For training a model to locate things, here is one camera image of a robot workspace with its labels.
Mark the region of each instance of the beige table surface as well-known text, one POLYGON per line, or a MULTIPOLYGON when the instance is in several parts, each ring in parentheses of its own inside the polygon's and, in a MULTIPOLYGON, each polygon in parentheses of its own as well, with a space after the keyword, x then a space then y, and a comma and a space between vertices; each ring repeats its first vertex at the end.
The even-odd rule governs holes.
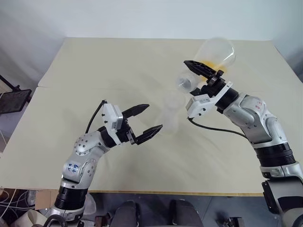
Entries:
MULTIPOLYGON (((136 134, 155 124, 162 98, 175 89, 183 60, 202 41, 68 38, 42 78, 0 159, 3 187, 57 189, 74 141, 106 98, 121 109, 151 106, 130 120, 136 134)), ((271 42, 234 41, 237 59, 224 78, 238 91, 264 99, 277 115, 295 158, 303 161, 303 85, 271 42)), ((264 180, 249 143, 237 135, 207 131, 178 113, 174 135, 158 134, 142 145, 124 144, 102 157, 93 191, 246 194, 264 180)), ((197 122, 238 130, 212 111, 197 122)), ((92 130, 102 125, 98 115, 92 130)))

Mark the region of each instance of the floor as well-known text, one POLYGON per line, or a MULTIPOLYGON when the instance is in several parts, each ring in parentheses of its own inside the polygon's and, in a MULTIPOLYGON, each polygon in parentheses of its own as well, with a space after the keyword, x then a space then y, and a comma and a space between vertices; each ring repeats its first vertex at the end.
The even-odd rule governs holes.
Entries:
POLYGON ((189 195, 155 195, 127 193, 92 193, 97 212, 84 216, 94 219, 95 215, 113 212, 121 203, 133 200, 140 205, 143 226, 165 225, 168 223, 169 202, 172 199, 185 199, 198 211, 205 227, 220 226, 216 220, 227 217, 242 217, 245 227, 280 227, 280 218, 271 214, 263 197, 220 197, 189 195))

